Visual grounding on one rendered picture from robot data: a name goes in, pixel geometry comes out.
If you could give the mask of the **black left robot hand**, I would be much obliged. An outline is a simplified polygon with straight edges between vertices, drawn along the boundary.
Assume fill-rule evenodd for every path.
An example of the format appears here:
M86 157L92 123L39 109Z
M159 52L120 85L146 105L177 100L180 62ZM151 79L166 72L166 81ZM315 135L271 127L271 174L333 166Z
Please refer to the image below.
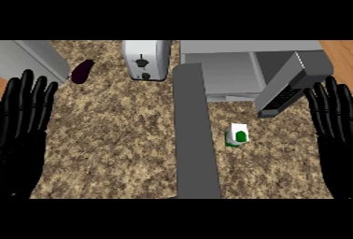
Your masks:
M47 125L57 83L26 69L0 100L0 202L27 200L44 166Z

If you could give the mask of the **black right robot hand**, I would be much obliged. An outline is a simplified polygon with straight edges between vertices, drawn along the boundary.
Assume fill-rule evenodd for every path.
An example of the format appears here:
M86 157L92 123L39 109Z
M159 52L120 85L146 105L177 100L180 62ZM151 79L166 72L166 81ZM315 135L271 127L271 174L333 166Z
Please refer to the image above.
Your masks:
M333 77L302 92L317 135L323 183L335 199L353 199L353 95Z

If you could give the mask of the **white and green milk carton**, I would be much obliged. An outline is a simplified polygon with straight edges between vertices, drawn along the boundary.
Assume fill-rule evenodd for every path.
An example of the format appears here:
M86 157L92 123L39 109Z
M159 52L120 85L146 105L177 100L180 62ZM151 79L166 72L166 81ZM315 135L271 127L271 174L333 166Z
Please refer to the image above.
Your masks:
M242 123L231 123L224 133L224 145L237 148L247 139L247 127Z

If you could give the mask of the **grey microwave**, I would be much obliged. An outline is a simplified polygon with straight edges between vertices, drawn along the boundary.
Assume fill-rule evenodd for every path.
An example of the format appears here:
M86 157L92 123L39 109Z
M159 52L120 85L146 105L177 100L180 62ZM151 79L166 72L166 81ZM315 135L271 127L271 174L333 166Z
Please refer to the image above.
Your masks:
M206 101L250 101L273 118L333 66L315 40L182 40L180 61L200 66Z

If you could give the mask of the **dark grey microwave door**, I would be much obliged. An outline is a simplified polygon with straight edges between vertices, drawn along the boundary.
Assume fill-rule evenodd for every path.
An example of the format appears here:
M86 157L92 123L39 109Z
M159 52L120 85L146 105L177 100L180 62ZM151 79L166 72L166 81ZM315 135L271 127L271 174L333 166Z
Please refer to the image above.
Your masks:
M172 71L175 123L175 196L218 199L218 168L199 63Z

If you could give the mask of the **pale grey appliance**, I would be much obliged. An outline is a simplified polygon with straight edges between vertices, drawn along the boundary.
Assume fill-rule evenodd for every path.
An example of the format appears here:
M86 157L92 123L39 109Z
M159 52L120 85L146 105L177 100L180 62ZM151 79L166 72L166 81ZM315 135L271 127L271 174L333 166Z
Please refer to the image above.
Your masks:
M0 77L20 77L26 69L57 84L69 76L67 62L47 40L0 40Z

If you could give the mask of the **dark purple eggplant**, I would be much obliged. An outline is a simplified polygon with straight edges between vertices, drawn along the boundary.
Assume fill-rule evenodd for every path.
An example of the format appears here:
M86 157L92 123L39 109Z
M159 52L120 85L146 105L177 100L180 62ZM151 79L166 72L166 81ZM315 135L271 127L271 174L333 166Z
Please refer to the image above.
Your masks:
M85 60L72 70L72 82L82 84L88 78L88 74L92 68L92 60Z

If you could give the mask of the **silver toaster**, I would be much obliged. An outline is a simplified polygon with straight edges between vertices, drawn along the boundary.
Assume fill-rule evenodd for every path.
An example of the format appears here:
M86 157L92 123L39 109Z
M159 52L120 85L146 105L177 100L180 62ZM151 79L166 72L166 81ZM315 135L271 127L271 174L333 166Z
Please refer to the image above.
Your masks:
M131 80L163 81L169 54L171 40L123 40L122 56Z

